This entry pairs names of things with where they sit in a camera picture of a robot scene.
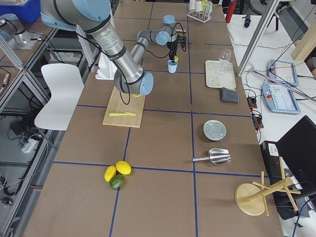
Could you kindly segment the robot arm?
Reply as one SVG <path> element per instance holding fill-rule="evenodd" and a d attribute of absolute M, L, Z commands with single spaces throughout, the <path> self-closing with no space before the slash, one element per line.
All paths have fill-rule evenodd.
<path fill-rule="evenodd" d="M 0 35 L 12 49 L 31 50 L 38 41 L 37 36 L 28 32 L 13 13 L 0 16 Z"/>
<path fill-rule="evenodd" d="M 110 23 L 108 0 L 42 0 L 40 10 L 43 23 L 50 27 L 75 31 L 80 26 L 86 34 L 92 35 L 117 68 L 115 87 L 126 94 L 148 95 L 153 89 L 153 75 L 138 64 L 150 43 L 166 45 L 172 62 L 175 62 L 177 45 L 186 43 L 185 36 L 176 33 L 174 16 L 166 15 L 161 28 L 140 31 L 134 47 L 127 51 Z"/>

